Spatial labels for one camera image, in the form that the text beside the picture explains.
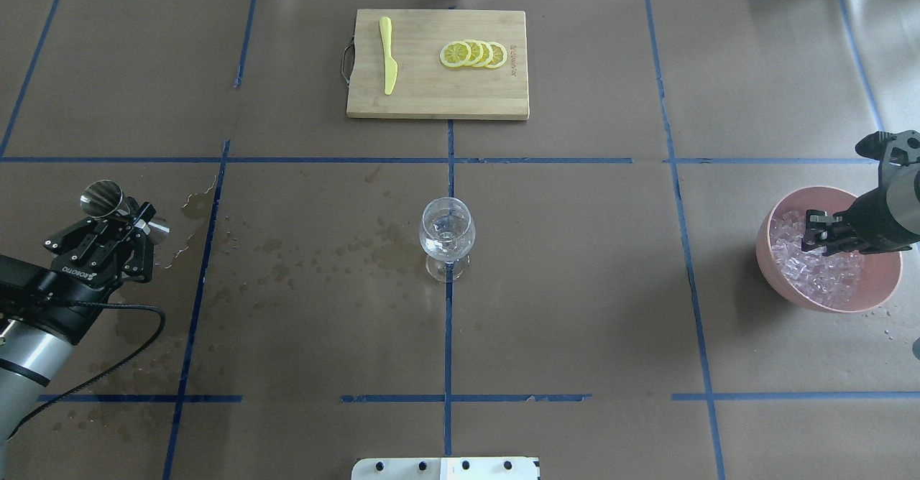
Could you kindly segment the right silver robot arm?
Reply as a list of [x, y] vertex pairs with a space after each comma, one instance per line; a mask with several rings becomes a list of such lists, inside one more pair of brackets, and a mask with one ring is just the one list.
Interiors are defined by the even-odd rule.
[[845, 211], [806, 212], [801, 250], [887, 254], [909, 251], [919, 241], [918, 172], [905, 172], [858, 196]]

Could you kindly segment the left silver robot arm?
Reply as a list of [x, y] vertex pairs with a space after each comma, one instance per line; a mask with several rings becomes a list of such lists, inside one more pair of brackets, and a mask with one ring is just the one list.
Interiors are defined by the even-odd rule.
[[154, 269], [157, 209], [133, 198], [91, 215], [44, 241], [50, 265], [2, 257], [2, 438], [50, 406], [39, 402], [128, 282], [148, 283]]

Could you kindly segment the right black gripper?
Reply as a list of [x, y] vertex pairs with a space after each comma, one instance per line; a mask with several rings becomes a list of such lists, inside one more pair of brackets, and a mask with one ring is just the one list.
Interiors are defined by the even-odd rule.
[[[825, 257], [845, 251], [880, 254], [909, 250], [919, 241], [918, 207], [918, 179], [898, 178], [887, 188], [861, 195], [838, 216], [808, 209], [801, 250]], [[843, 221], [849, 228], [847, 235], [831, 234]]]

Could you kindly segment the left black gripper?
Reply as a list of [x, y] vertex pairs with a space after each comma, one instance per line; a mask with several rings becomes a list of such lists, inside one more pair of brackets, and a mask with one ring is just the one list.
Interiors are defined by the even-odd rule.
[[154, 269], [150, 203], [126, 202], [126, 221], [86, 217], [46, 238], [49, 267], [3, 255], [2, 314], [79, 343], [102, 304], [126, 282], [148, 283]]

